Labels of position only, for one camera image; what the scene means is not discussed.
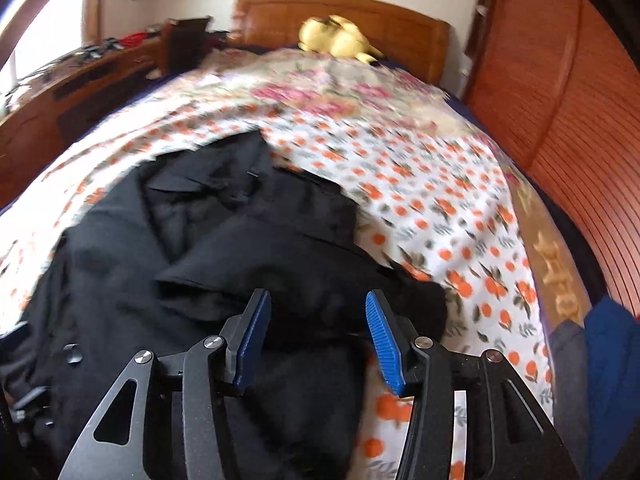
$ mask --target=floral bedsheet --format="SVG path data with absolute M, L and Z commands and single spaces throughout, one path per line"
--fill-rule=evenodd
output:
M 403 71 L 297 50 L 213 51 L 201 67 L 103 121 L 0 217 L 0 332 L 17 321 L 62 231 L 131 168 L 259 126 L 273 159 L 339 183 L 360 205 L 358 245 L 447 291 L 444 345 L 500 349 L 552 415 L 538 295 L 510 186 L 446 94 Z M 411 400 L 367 374 L 350 479 L 394 478 Z M 456 397 L 452 478 L 464 469 Z

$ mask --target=plush toy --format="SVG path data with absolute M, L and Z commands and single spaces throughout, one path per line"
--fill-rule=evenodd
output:
M 367 64 L 375 61 L 376 57 L 384 57 L 369 44 L 369 40 L 353 22 L 335 15 L 325 20 L 306 20 L 300 27 L 298 45 L 307 52 L 327 52 L 334 57 L 354 57 Z

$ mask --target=wooden wardrobe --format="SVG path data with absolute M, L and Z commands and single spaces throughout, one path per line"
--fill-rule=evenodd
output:
M 496 0 L 466 102 L 640 314 L 640 75 L 589 0 Z

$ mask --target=window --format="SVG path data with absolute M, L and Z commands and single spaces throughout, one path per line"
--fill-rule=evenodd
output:
M 0 94 L 48 62 L 82 46 L 82 1 L 49 0 L 24 31 L 0 71 Z M 12 63 L 15 63 L 14 74 Z

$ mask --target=bed frame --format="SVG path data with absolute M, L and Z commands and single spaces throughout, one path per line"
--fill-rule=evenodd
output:
M 442 78 L 449 23 L 375 0 L 236 0 L 230 46 L 282 48 L 298 42 L 307 18 L 339 14 L 356 23 L 371 44 L 423 81 Z

